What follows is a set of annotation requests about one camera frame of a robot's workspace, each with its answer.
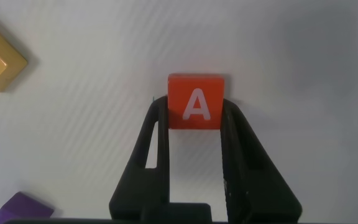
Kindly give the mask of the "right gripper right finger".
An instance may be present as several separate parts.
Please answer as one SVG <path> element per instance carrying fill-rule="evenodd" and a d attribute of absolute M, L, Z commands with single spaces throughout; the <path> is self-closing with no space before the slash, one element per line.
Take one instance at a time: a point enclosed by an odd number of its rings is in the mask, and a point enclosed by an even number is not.
<path fill-rule="evenodd" d="M 297 222 L 301 203 L 242 111 L 227 99 L 220 132 L 228 221 Z"/>

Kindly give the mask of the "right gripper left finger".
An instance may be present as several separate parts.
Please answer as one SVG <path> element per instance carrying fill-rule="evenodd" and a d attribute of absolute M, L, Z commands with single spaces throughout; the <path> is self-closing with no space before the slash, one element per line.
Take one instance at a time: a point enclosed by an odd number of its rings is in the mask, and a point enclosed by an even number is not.
<path fill-rule="evenodd" d="M 168 98 L 152 102 L 130 159 L 109 202 L 114 220 L 141 220 L 148 210 L 169 202 L 170 161 L 168 139 Z M 155 125 L 157 131 L 157 165 L 146 168 Z"/>

